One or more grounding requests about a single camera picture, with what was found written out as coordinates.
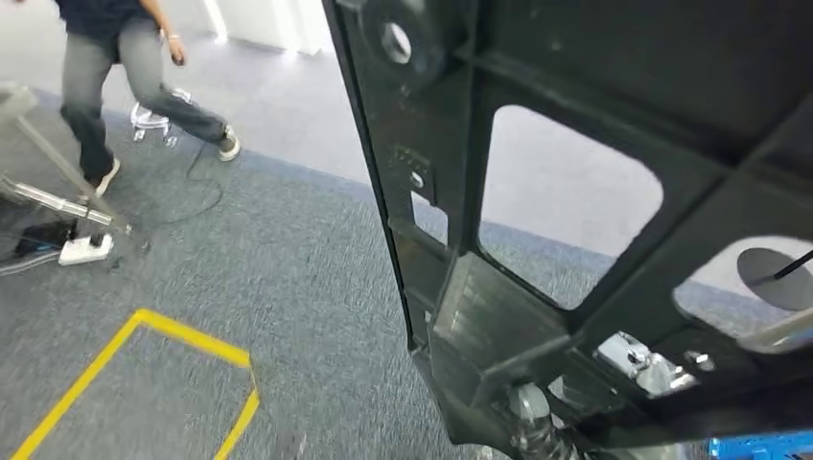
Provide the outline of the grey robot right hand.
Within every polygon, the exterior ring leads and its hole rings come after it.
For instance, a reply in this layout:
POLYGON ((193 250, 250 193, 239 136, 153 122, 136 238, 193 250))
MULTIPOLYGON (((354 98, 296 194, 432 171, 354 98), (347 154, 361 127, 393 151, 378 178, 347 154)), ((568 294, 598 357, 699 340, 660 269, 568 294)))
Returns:
MULTIPOLYGON (((618 332, 605 340, 596 356, 620 371, 650 396, 685 389, 696 379, 682 367, 650 350, 631 335, 618 332)), ((587 451, 575 445, 565 426, 552 415, 549 397, 529 382, 511 388, 511 445, 522 459, 689 459, 691 447, 667 444, 644 448, 587 451)))

